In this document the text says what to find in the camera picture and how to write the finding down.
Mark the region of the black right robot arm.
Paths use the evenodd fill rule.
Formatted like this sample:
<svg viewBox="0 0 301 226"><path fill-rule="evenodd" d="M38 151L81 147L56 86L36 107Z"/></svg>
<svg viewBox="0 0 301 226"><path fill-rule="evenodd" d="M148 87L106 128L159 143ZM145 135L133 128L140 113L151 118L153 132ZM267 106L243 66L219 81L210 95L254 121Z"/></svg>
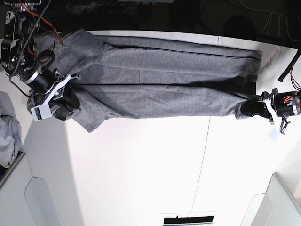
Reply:
<svg viewBox="0 0 301 226"><path fill-rule="evenodd" d="M4 39L1 44L0 68L15 85L13 77L30 88L24 96L28 99L30 113L34 121L56 117L62 121L80 108L80 102L70 86L77 74L63 74L59 69L51 69L55 54L63 45L55 27L43 17L50 1L41 12L35 9L40 0L6 0L9 6L6 13ZM54 43L50 48L35 51L35 35L43 30L53 33Z"/></svg>

